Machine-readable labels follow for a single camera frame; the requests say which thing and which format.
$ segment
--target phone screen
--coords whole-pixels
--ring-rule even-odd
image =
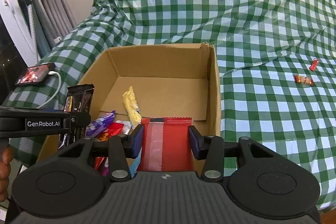
[[[16,81],[16,84],[38,83],[48,75],[49,65],[39,65],[26,69],[24,75]]]

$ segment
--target human hand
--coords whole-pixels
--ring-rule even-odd
[[[11,165],[9,164],[14,158],[14,150],[11,146],[6,147],[2,152],[2,161],[0,161],[0,202],[5,201],[8,197],[9,173]]]

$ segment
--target blue wrapper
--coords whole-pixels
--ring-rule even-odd
[[[109,125],[113,122],[114,117],[116,115],[116,111],[112,111],[111,113],[106,113],[100,116],[97,120],[91,122],[86,128],[86,137],[96,137],[100,133],[102,133]]]

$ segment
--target ribbed gray surface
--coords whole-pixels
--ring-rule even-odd
[[[194,172],[139,172],[115,183],[95,206],[61,219],[41,219],[21,213],[13,224],[170,224],[170,223],[316,223],[308,216],[267,220],[237,207],[217,183],[201,181]]]

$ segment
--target dark window glass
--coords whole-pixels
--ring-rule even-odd
[[[14,89],[14,82],[27,68],[0,16],[0,104]]]

